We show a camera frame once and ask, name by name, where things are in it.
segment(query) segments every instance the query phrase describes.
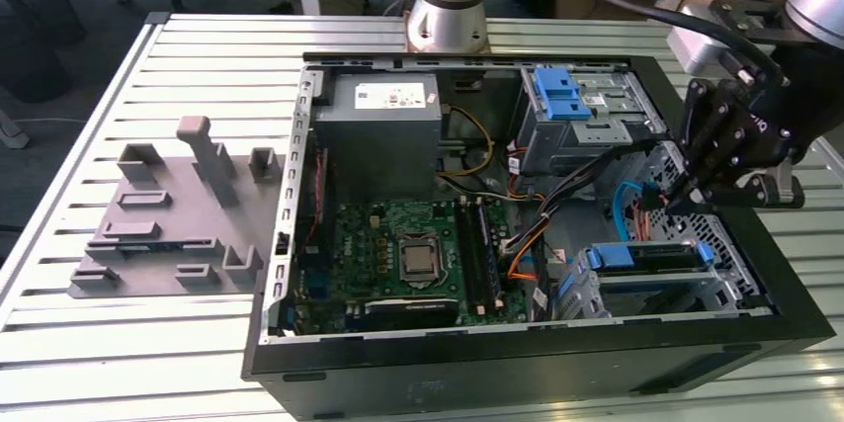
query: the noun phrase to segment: yellow wire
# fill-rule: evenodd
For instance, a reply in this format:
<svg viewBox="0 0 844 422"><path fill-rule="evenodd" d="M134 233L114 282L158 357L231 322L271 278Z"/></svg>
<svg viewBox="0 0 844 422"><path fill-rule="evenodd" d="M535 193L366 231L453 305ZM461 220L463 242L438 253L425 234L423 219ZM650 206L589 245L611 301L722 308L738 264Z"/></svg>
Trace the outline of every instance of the yellow wire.
<svg viewBox="0 0 844 422"><path fill-rule="evenodd" d="M467 170L457 170L453 172L438 172L435 174L439 177L463 177L466 175L471 175L473 173L479 172L483 168L486 168L486 165L489 165L489 162L491 161L491 151L493 151L491 136L489 135L489 132L486 131L486 129L481 126L477 119L474 119L474 117L469 113L466 113L463 109L459 109L455 106L450 106L450 109L453 109L457 113L459 113L462 117L467 119L470 123L474 124L474 126L479 129L481 133L483 134L483 138L486 139L486 158L483 159L483 161L481 162L478 166Z"/></svg>

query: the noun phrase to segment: wire bundle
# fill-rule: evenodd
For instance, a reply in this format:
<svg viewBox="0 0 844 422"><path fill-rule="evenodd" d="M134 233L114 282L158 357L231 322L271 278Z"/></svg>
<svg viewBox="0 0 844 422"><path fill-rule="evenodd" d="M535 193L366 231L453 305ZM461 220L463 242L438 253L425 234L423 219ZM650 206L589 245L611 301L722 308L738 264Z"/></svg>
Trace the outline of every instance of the wire bundle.
<svg viewBox="0 0 844 422"><path fill-rule="evenodd" d="M505 246L509 250L514 249L515 246L519 246L519 250L515 253L515 258L513 259L510 267L507 269L509 279L534 280L537 278L530 274L522 274L517 272L518 264L522 257L525 256L525 253L527 252L527 249L542 237L542 234L546 231L550 223L550 218L553 217L553 214L558 211L561 202L569 199L578 190L585 188L594 181L594 179L603 172L613 160L629 153L639 152L649 149L650 147L653 147L654 144L655 140L650 139L642 140L641 142L635 142L630 145L615 146L601 155L594 157L591 160L589 160L561 179L561 181L547 194L546 198L542 200L542 203L539 204L537 217L533 224L527 227L526 230L513 236Z"/></svg>

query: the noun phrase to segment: sticker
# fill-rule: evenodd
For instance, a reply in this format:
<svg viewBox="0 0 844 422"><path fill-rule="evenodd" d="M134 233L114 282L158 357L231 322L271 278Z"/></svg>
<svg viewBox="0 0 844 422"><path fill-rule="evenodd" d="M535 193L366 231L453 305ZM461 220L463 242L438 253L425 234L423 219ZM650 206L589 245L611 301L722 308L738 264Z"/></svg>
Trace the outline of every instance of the sticker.
<svg viewBox="0 0 844 422"><path fill-rule="evenodd" d="M421 83L361 83L354 88L354 109L423 108Z"/></svg>
<svg viewBox="0 0 844 422"><path fill-rule="evenodd" d="M533 289L533 301L542 308L542 310L546 309L546 307L547 307L547 295L543 294L543 292L539 290L538 287L535 287Z"/></svg>
<svg viewBox="0 0 844 422"><path fill-rule="evenodd" d="M586 106L606 106L606 101L603 96L598 94L597 96L582 96L582 104Z"/></svg>
<svg viewBox="0 0 844 422"><path fill-rule="evenodd" d="M521 171L522 167L521 167L521 161L518 160L518 158L515 157L510 157L506 159L506 166L510 169L510 173L513 175L518 175L518 172Z"/></svg>

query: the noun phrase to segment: metal chassis frame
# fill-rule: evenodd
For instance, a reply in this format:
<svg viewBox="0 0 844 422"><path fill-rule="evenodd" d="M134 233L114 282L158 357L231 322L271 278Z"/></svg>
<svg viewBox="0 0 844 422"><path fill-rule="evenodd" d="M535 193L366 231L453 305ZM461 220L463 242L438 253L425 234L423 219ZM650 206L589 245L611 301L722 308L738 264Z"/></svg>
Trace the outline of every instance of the metal chassis frame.
<svg viewBox="0 0 844 422"><path fill-rule="evenodd" d="M319 53L306 54L307 62L369 60L391 61L398 68L402 61L417 58L411 54ZM577 61L622 62L638 76L651 103L657 106L669 130L681 121L682 104L663 76L657 62L635 56L535 56L535 55L425 55L423 61L461 59L486 67L491 61L534 63L570 63ZM318 372L345 368L373 368L370 357L378 355L378 366L426 365L577 353L639 350L655 347L682 347L719 344L723 347L774 344L758 350L753 359L763 354L797 351L834 335L806 289L790 269L773 238L755 213L746 209L723 209L717 213L726 231L738 244L757 282L766 289L778 313L757 318L642 322L621 326L553 325L542 331L487 334L439 334L435 336L395 339L333 339L317 343L261 344L262 331L261 293L266 272L261 273L250 314L249 336L243 357L242 377L267 382L279 380L281 373ZM685 384L679 390L711 380L735 365L725 365Z"/></svg>

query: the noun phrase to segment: green motherboard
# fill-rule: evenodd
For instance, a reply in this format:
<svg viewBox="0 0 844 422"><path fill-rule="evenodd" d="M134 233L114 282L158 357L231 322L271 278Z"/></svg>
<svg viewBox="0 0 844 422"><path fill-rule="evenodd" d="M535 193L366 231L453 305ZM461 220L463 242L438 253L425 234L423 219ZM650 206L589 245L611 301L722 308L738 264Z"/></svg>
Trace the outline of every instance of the green motherboard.
<svg viewBox="0 0 844 422"><path fill-rule="evenodd" d="M494 311L478 312L467 303L454 219L454 207L459 206L458 202L385 202L338 207L330 267L303 276L309 287L323 287L319 295L310 293L303 301L306 333L354 331L346 327L345 302L377 298L454 299L455 325L526 321L525 296L518 287L506 283ZM497 201L483 204L483 209L497 249L498 240L507 235L505 210ZM434 262L429 267L425 250Z"/></svg>

